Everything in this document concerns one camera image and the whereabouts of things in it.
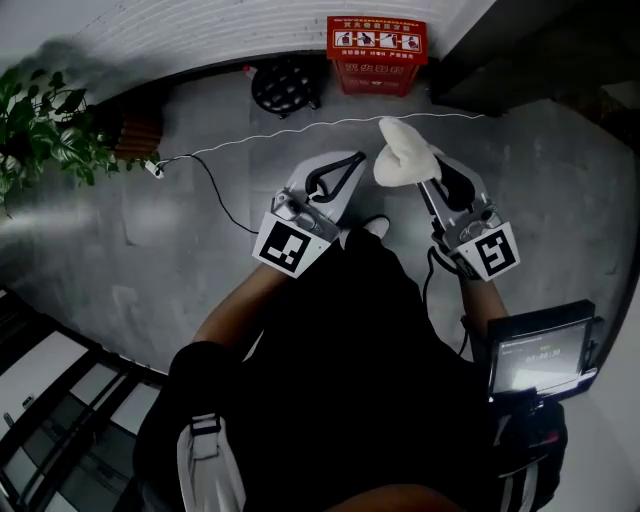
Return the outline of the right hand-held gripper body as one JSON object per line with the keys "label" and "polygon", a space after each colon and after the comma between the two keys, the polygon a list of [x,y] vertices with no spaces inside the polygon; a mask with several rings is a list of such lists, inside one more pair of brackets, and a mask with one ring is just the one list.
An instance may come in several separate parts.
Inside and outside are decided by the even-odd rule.
{"label": "right hand-held gripper body", "polygon": [[434,224],[436,243],[470,280],[491,281],[520,263],[511,224],[488,197],[476,198],[457,218],[435,217]]}

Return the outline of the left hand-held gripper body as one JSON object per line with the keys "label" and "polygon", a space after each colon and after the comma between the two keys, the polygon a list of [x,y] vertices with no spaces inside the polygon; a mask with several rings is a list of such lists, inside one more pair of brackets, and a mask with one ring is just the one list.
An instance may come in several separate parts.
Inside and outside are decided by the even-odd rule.
{"label": "left hand-held gripper body", "polygon": [[264,214],[252,256],[297,278],[338,238],[340,228],[297,198],[288,187],[279,190]]}

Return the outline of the white wiping cloth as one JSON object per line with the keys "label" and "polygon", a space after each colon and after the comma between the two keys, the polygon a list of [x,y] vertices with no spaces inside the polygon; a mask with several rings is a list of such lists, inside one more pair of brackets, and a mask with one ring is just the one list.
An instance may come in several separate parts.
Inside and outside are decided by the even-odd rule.
{"label": "white wiping cloth", "polygon": [[415,128],[391,117],[381,119],[379,128],[385,146],[373,167],[378,185],[396,188],[442,178],[437,156],[443,152],[429,144]]}

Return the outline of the red fire extinguisher box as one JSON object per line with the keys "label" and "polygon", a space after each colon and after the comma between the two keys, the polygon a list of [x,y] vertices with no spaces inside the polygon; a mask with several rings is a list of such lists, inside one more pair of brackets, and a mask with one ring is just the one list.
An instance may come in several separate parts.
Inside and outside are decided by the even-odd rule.
{"label": "red fire extinguisher box", "polygon": [[326,55],[345,94],[404,97],[428,62],[427,24],[380,16],[329,16]]}

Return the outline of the person's right forearm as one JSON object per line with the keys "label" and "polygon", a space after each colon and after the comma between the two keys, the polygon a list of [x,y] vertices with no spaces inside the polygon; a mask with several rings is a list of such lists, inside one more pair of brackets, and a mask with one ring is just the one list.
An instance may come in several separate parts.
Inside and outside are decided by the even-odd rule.
{"label": "person's right forearm", "polygon": [[487,339],[490,321],[505,318],[508,312],[496,285],[489,281],[459,278],[464,314],[478,339]]}

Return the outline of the person's left forearm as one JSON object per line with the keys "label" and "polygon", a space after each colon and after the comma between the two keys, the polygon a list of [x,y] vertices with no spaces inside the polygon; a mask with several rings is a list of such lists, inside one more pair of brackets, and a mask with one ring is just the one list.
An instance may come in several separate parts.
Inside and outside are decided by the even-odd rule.
{"label": "person's left forearm", "polygon": [[258,340],[267,312],[292,278],[260,264],[206,317],[194,342],[213,342],[225,347],[240,361]]}

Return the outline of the white shoe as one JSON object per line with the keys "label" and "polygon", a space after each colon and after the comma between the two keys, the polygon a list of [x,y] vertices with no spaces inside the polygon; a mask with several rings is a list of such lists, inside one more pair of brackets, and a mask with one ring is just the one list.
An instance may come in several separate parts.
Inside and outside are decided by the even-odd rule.
{"label": "white shoe", "polygon": [[340,246],[342,248],[346,247],[348,236],[354,229],[364,230],[376,236],[379,240],[383,240],[385,235],[389,231],[390,225],[391,225],[390,219],[386,215],[383,215],[383,214],[375,215],[369,219],[366,219],[363,222],[360,222],[354,228],[342,229],[338,237]]}

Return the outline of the black tufted round stool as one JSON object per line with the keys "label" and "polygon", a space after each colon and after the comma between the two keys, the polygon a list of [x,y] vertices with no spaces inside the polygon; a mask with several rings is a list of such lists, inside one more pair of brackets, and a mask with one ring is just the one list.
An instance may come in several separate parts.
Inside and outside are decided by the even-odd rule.
{"label": "black tufted round stool", "polygon": [[257,67],[251,94],[264,111],[285,119],[304,107],[321,107],[320,78],[310,61],[298,56],[270,59]]}

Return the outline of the phone with timer screen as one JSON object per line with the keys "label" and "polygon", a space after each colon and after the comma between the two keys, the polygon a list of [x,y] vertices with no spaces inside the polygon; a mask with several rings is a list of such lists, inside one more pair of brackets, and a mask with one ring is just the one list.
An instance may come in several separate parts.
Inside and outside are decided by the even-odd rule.
{"label": "phone with timer screen", "polygon": [[595,319],[589,300],[508,316],[488,323],[488,397],[569,391],[595,374],[587,349]]}

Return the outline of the person's black clothing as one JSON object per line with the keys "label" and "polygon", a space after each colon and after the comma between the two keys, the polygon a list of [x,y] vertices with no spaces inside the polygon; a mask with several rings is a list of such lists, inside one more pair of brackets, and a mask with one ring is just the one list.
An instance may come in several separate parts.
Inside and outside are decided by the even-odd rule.
{"label": "person's black clothing", "polygon": [[145,512],[185,512],[180,433],[225,420],[245,512],[321,512],[386,485],[489,509],[483,385],[436,335],[417,284],[352,231],[266,303],[243,358],[216,336],[174,357],[134,449]]}

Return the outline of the brown ribbed plant pot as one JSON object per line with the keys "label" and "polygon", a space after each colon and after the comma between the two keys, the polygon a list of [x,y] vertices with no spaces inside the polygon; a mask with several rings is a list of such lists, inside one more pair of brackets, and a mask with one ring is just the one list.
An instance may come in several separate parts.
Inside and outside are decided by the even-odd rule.
{"label": "brown ribbed plant pot", "polygon": [[149,157],[158,149],[162,136],[160,114],[124,111],[116,130],[115,156],[121,160]]}

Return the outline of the green leafy potted plant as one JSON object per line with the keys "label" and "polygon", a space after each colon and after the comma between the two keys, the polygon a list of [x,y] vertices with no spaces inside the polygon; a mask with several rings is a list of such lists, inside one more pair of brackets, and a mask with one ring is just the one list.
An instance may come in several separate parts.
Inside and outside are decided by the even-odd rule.
{"label": "green leafy potted plant", "polygon": [[87,90],[72,87],[60,71],[36,69],[25,74],[10,67],[0,74],[0,207],[7,195],[36,185],[49,163],[92,186],[102,172],[143,167],[159,161],[158,149],[143,159],[121,160],[114,143],[121,115],[157,113],[155,102],[108,100],[95,105]]}

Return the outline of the black framed glass door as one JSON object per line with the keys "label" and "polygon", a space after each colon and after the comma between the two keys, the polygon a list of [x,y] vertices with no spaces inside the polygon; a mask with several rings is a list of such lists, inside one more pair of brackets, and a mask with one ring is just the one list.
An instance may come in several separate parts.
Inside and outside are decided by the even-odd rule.
{"label": "black framed glass door", "polygon": [[0,287],[0,512],[146,512],[133,448],[165,380]]}

